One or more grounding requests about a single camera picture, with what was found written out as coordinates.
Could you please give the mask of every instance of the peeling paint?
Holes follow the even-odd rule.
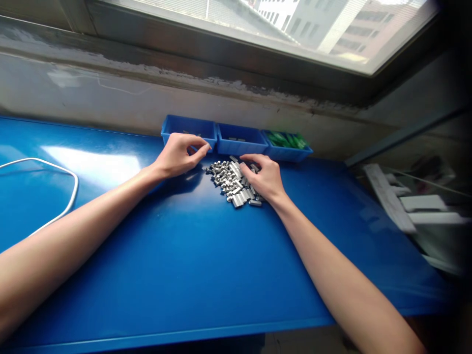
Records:
[[[321,102],[316,99],[290,95],[273,89],[268,90],[264,87],[249,87],[240,80],[230,82],[218,77],[201,79],[183,72],[176,72],[156,66],[110,60],[102,54],[56,47],[36,39],[34,35],[21,29],[11,29],[7,31],[8,34],[5,34],[5,32],[6,31],[0,34],[1,47],[16,49],[18,51],[28,51],[37,56],[55,58],[56,61],[77,62],[81,63],[81,65],[89,64],[96,68],[107,68],[108,70],[115,70],[118,74],[120,72],[128,72],[146,75],[148,77],[152,76],[159,79],[162,85],[184,85],[186,87],[199,88],[203,92],[205,92],[205,89],[218,89],[220,94],[224,92],[228,94],[238,94],[239,96],[251,100],[263,99],[274,104],[290,105],[294,108],[306,111],[333,112],[347,116],[353,116],[359,111],[359,108],[349,105],[329,101]]]

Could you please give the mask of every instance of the green parts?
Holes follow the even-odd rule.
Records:
[[[279,133],[271,130],[270,133],[267,133],[267,137],[274,146],[281,148],[296,148],[303,150],[308,145],[300,133],[295,135],[290,133]]]

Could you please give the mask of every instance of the hand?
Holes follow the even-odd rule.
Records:
[[[157,160],[150,167],[159,178],[179,176],[193,169],[209,149],[210,144],[196,135],[172,133]]]
[[[242,174],[247,178],[254,189],[261,194],[269,203],[280,197],[286,197],[282,178],[280,177],[280,167],[268,156],[261,154],[246,154],[241,156],[243,161],[254,161],[261,166],[258,174],[252,172],[245,163],[240,164]]]

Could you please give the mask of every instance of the blue plastic bin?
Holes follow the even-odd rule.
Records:
[[[270,139],[267,137],[267,133],[270,133],[269,130],[263,130],[262,135],[267,141],[268,148],[265,151],[265,155],[270,157],[272,160],[279,161],[291,161],[291,162],[300,162],[305,157],[313,153],[313,150],[309,146],[305,146],[305,149],[295,149],[292,147],[277,147],[272,144]]]
[[[211,146],[211,150],[208,152],[212,153],[215,151],[217,142],[215,122],[172,115],[167,115],[162,125],[161,135],[164,139],[164,145],[167,144],[171,133],[183,133],[184,130],[190,134],[200,134]]]
[[[217,124],[216,129],[220,154],[241,156],[246,153],[263,153],[268,146],[259,129],[231,124]],[[245,142],[229,138],[244,139]]]

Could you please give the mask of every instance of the blue workbench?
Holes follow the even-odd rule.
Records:
[[[0,164],[73,170],[75,208],[155,160],[161,138],[0,118]],[[158,186],[7,341],[7,353],[83,353],[332,324],[274,210],[235,209],[202,169]],[[403,315],[435,313],[447,285],[344,164],[281,164],[305,215]],[[0,251],[67,205],[73,178],[37,162],[0,170]]]

